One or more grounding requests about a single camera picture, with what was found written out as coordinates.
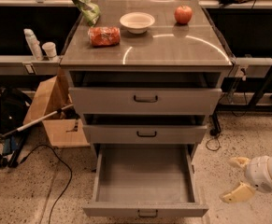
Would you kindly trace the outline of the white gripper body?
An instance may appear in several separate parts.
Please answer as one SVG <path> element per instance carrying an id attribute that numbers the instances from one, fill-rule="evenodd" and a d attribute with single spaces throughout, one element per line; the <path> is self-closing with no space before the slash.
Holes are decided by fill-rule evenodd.
<path id="1" fill-rule="evenodd" d="M 251 159 L 246 166 L 245 177 L 258 191 L 272 192 L 272 157 L 261 156 Z"/>

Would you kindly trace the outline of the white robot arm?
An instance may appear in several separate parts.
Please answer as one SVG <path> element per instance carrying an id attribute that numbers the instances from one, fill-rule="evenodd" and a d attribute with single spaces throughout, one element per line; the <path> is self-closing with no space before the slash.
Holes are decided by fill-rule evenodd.
<path id="1" fill-rule="evenodd" d="M 260 156 L 252 159 L 233 157 L 228 163 L 244 171 L 245 182 L 240 181 L 233 189 L 220 196 L 224 203 L 241 203 L 259 191 L 272 193 L 272 157 Z"/>

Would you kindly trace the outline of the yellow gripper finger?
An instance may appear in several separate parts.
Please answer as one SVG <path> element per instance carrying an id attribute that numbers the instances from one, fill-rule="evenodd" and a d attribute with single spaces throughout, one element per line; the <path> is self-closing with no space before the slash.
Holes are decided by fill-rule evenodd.
<path id="1" fill-rule="evenodd" d="M 246 168 L 246 166 L 250 163 L 250 161 L 251 160 L 246 157 L 233 157 L 228 161 L 228 163 L 232 167 L 236 167 L 236 168 L 240 168 L 240 169 L 244 170 Z"/>
<path id="2" fill-rule="evenodd" d="M 224 203 L 241 203 L 246 202 L 252 198 L 255 194 L 255 188 L 251 185 L 239 182 L 238 185 L 223 194 L 220 195 L 220 199 Z"/>

